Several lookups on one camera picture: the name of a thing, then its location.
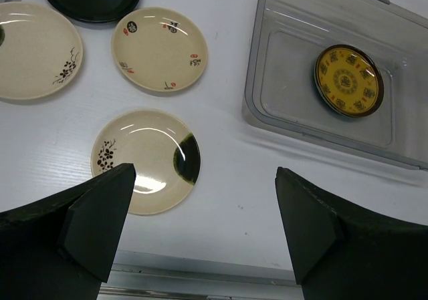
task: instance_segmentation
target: plate rim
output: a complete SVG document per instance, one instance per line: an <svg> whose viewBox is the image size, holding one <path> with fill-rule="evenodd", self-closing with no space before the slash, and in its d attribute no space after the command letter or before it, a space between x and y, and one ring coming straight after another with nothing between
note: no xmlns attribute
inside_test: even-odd
<svg viewBox="0 0 428 300"><path fill-rule="evenodd" d="M153 9L157 9L157 10L162 10L162 11L168 11L174 14L177 14L181 17L184 17L185 19L187 19L196 29L197 31L201 34L203 41L204 41L204 50L205 53L207 54L207 59L204 61L202 70L200 72L200 74L198 74L198 76L191 82L188 83L186 86L183 86L179 89L173 89L173 90L164 90L164 89L157 89L157 88L152 88L152 87L148 87L146 85L142 85L140 83L138 83L135 79L133 79L131 76L126 75L119 64L119 60L116 57L116 52L115 52L115 46L114 46L114 40L115 40L115 36L116 33L118 32L118 30L120 30L120 26L128 20L128 17L131 16L132 14L136 13L136 12L143 12L143 11L151 11ZM142 7L140 9L135 9L134 11L130 12L128 15L126 15L125 17L123 17L118 24L116 25L116 27L114 28L113 34L112 34L112 41L111 41L111 50L112 50L112 55L113 55L113 60L114 63L116 64L116 67L120 70L120 73L126 77L126 79L128 79L129 81L131 81L132 83L134 83L135 85L137 85L140 88L152 91L152 92L158 92L158 93L174 93L174 92L179 92L179 91L183 91L187 88L189 88L190 86L192 86L194 83L196 83L197 80L199 80L199 78L201 78L201 76L204 74L205 70L207 69L207 65L208 65L208 60L209 60L209 51L208 51L208 45L207 45L207 40L205 39L205 36L203 35L202 31L199 29L199 27L195 24L195 22L193 22L190 18L188 18L187 16L183 15L182 13L179 13L178 11L174 11L172 9L169 8L164 8L164 7Z"/></svg>
<svg viewBox="0 0 428 300"><path fill-rule="evenodd" d="M127 111L127 112L125 112L125 113L123 113L123 114L121 114L121 115L119 115L119 116L117 116L117 117L115 117L113 120L110 120L100 131L99 131L99 133L98 133L98 135L97 135L97 137L96 137L96 139L95 139L95 141L94 141L94 143L93 143L93 145L92 145L92 150L91 150L91 156L90 156L90 167L91 167L91 174L92 174L92 177L94 178L94 177L96 177L96 176L99 176L99 175L101 175L101 174L98 174L98 175L95 175L94 174L94 157L95 157L95 155L96 155L96 152L98 151L98 149L97 150L95 150L95 147L96 147L96 144L101 140L101 135L104 133L104 131L108 128L108 127L110 127L113 123L115 123L115 121L117 121L117 120L119 120L119 119L121 119L121 118L123 118L123 117L125 117L125 116L127 116L127 115L131 115L131 114L133 114L133 113L138 113L138 112L156 112L156 113L159 113L159 114L162 114L162 115L166 115L166 116L168 116L168 117L170 117L170 118L172 118L172 119L174 119L174 120L176 120L178 123L180 123L181 125L183 125L184 127L185 127L185 129L186 130L188 130L189 131L189 134L192 134L192 136L194 137L194 139L195 139L195 143L196 143L196 147L197 147L197 151L198 151L198 155L199 155L199 160L201 161L200 162L200 165L199 165L199 167L201 167L201 165L202 165L202 159L201 159L201 149L200 149L200 147L199 147L199 143L198 143L198 141L197 141L197 139L196 139L196 137L195 137L195 135L194 135L194 133L192 132L192 130L181 120L181 119L179 119L178 117L176 117L176 116L174 116L174 115L172 115L172 114L170 114L169 112L166 112L166 111L164 111L164 110L158 110L158 109L155 109L155 108L140 108L140 109L135 109L135 110L131 110L131 111ZM194 183L194 185L192 185L192 187L190 188L190 190L186 193L186 195L184 195L184 197L180 200L180 201L178 201L176 204L174 204L174 205L171 205L170 207L168 207L168 208L166 208L166 209L162 209L162 210L160 210L160 211L156 211L156 212L150 212L150 213L148 213L148 212L146 212L146 213L143 213L143 212L130 212L130 211L128 211L128 213L129 214L133 214L133 215L138 215L138 216L148 216L148 215L154 215L154 214L160 214L160 213L163 213L163 212L166 212L166 211L168 211L168 210L170 210L170 209L172 209L172 208L174 208L174 207L176 207L178 204L180 204L180 203L182 203L182 201L184 201L185 199L186 199L186 197L188 197L189 195L190 195L190 193L194 190L194 188L195 188L195 185L196 185L196 183L198 182L198 179L199 179L199 176L200 176L200 174L201 174L201 171L199 171L199 174L198 174L198 177L197 177L197 179L196 179L196 181L195 181L195 183Z"/></svg>
<svg viewBox="0 0 428 300"><path fill-rule="evenodd" d="M72 18L76 21L81 21L82 23L111 23L113 21L118 21L122 19L124 16L132 12L135 7L138 5L140 0L132 0L127 7L125 7L124 11L120 12L116 16L106 17L105 19L88 19L70 11L67 7L64 7L58 0L47 0L55 9L57 9L61 14Z"/></svg>
<svg viewBox="0 0 428 300"><path fill-rule="evenodd" d="M52 14L54 14L54 16L58 16L58 18L62 18L65 20L66 25L68 27L70 27L70 30L73 31L74 35L77 37L77 41L78 41L78 47L81 49L81 60L79 62L79 64L76 66L76 73L73 74L73 76L71 76L69 79L67 79L64 83L61 84L61 86L59 88L56 88L48 93L44 93L42 95L37 95L37 96L25 96L25 97L11 97L11 96L3 96L0 93L0 98L4 99L4 100L11 100L11 101L26 101L26 100L37 100L40 98L46 98L56 92L59 92L60 90L64 89L69 83L71 83L76 76L79 74L80 69L83 65L84 62L84 46L83 46L83 41L82 41L82 36L80 36L79 31L76 29L76 27L72 24L72 22L65 17L64 15L62 15L59 11L56 11L55 9L52 9L50 7L47 7L45 5L39 4L39 3L33 3L33 2L26 2L26 1L8 1L5 3L0 3L0 9L2 8L2 6L4 5L27 5L29 6L31 9L33 9L33 7L39 7L41 9L46 10L47 12L50 12Z"/></svg>
<svg viewBox="0 0 428 300"><path fill-rule="evenodd" d="M326 98L326 96L321 91L321 83L320 83L319 74L318 74L318 65L320 63L320 60L329 51L331 51L332 49L336 49L336 48L344 48L344 49L349 49L351 51L356 52L357 54L362 56L365 60L367 60L367 62L373 68L373 72L376 75L376 78L378 80L379 96L378 96L378 100L374 103L374 106L364 113L347 114L346 112L340 111L339 109L335 108L333 104L330 103L330 100L328 100L328 98ZM322 95L322 99L328 104L328 106L330 106L330 108L332 108L336 113L339 113L340 115L347 116L349 118L363 118L365 116L369 116L369 115L375 113L383 103L383 98L385 96L385 85L383 82L383 77L382 77L378 67L376 66L376 63L371 59L371 57L368 56L361 49L359 49L355 46L351 46L351 45L347 45L347 44L336 44L336 45L332 45L330 47L327 47L324 51L322 51L322 53L316 59L316 63L314 65L314 77L315 77L314 79L315 79L316 88L317 88L318 92Z"/></svg>

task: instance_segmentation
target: cream plate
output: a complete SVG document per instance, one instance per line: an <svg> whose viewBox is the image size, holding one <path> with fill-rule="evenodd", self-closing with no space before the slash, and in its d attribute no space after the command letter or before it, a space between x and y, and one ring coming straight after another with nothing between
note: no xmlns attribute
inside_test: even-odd
<svg viewBox="0 0 428 300"><path fill-rule="evenodd" d="M133 163L136 170L129 213L164 212L192 191L201 157L195 137L165 112L139 110L109 123L92 149L92 175Z"/></svg>
<svg viewBox="0 0 428 300"><path fill-rule="evenodd" d="M60 13L32 3L0 4L0 98L50 95L76 76L83 45Z"/></svg>
<svg viewBox="0 0 428 300"><path fill-rule="evenodd" d="M198 27L180 13L144 8L124 17L112 38L114 61L122 73L148 90L173 92L202 75L208 60Z"/></svg>

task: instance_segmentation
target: black flower design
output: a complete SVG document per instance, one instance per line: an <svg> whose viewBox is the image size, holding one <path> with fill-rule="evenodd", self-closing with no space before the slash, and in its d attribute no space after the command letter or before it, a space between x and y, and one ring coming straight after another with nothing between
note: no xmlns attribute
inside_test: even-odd
<svg viewBox="0 0 428 300"><path fill-rule="evenodd" d="M100 171L105 172L114 168L114 151L116 148L113 148L116 140L113 141L104 141L103 145L101 145L100 152L98 153L98 161L97 165L100 167Z"/></svg>
<svg viewBox="0 0 428 300"><path fill-rule="evenodd" d="M77 67L76 62L80 54L80 53L74 54L74 48L75 47L73 47L72 50L70 51L70 54L71 54L70 60L66 61L66 63L64 64L64 69L59 75L55 76L57 79L53 81L52 84L62 84L66 80L68 80L70 76L74 73L74 70Z"/></svg>

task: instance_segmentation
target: chinese character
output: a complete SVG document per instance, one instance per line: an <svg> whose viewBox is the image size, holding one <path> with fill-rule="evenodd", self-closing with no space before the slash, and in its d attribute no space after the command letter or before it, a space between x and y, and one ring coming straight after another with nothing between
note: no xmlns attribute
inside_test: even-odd
<svg viewBox="0 0 428 300"><path fill-rule="evenodd" d="M365 88L364 89L364 96L366 98L373 98L376 96L376 92L373 90L370 90L369 88Z"/></svg>
<svg viewBox="0 0 428 300"><path fill-rule="evenodd" d="M342 78L340 79L340 85L343 86L344 88L349 88L350 87L350 79L348 76L342 76Z"/></svg>
<svg viewBox="0 0 428 300"><path fill-rule="evenodd" d="M365 80L368 79L371 74L367 69L363 69L362 71L360 71L362 78L364 78Z"/></svg>
<svg viewBox="0 0 428 300"><path fill-rule="evenodd" d="M337 58L337 51L332 51L330 53L330 61L332 63L334 63L335 61L338 61L339 59Z"/></svg>
<svg viewBox="0 0 428 300"><path fill-rule="evenodd" d="M164 87L164 89L166 89L166 90L173 90L174 88L172 88L172 87L168 86L168 83L166 83L166 82L165 82L165 87Z"/></svg>
<svg viewBox="0 0 428 300"><path fill-rule="evenodd" d="M193 61L190 61L190 66L199 66L201 64L200 59L194 59Z"/></svg>
<svg viewBox="0 0 428 300"><path fill-rule="evenodd" d="M347 58L346 58L346 62L350 65L355 65L356 63L356 56L354 54L350 54Z"/></svg>
<svg viewBox="0 0 428 300"><path fill-rule="evenodd" d="M364 106L364 104L363 104L363 103L361 103L361 101L357 101L357 102L355 102L355 103L354 103L354 106L355 106L355 108L356 108L358 111L363 111L363 110L365 110L365 109L366 109L366 107Z"/></svg>
<svg viewBox="0 0 428 300"><path fill-rule="evenodd" d="M171 22L171 24L170 25L168 25L168 29L169 29L169 31L171 32L171 33L173 33L173 34L175 34L176 32L177 32L177 25L178 25L178 23L175 23L175 22Z"/></svg>
<svg viewBox="0 0 428 300"><path fill-rule="evenodd" d="M128 30L129 30L130 33L135 33L136 32L136 24L135 24L135 22L130 21L126 27L128 28Z"/></svg>
<svg viewBox="0 0 428 300"><path fill-rule="evenodd" d="M337 105L338 108L340 108L341 110L343 110L345 108L345 106L346 106L346 103L343 100L341 100L340 98L338 98L336 100L336 105Z"/></svg>
<svg viewBox="0 0 428 300"><path fill-rule="evenodd" d="M322 88L322 90L324 91L324 93L325 94L329 94L331 91L330 91L330 88L328 87L328 85L327 84L323 84L322 86L321 86L321 88Z"/></svg>
<svg viewBox="0 0 428 300"><path fill-rule="evenodd" d="M324 75L326 75L326 74L327 74L327 70L328 70L328 68L327 68L326 64L321 63L320 69L321 69L321 72L322 72Z"/></svg>

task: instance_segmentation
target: table surface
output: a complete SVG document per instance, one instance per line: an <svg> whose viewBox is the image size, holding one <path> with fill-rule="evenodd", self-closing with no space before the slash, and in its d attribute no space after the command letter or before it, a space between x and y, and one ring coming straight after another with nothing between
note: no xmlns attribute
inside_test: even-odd
<svg viewBox="0 0 428 300"><path fill-rule="evenodd" d="M46 0L34 1L48 5ZM428 17L428 0L391 0ZM371 210L428 224L428 174L349 156L249 126L241 104L257 0L141 0L194 21L207 40L209 63L187 92L145 93L116 69L114 25L74 23L85 58L72 85L31 103L0 102L0 211L91 177L90 154L101 129L138 108L172 113L201 149L194 191L155 216L128 215L119 249L180 258L292 270L276 200L276 168Z"/></svg>

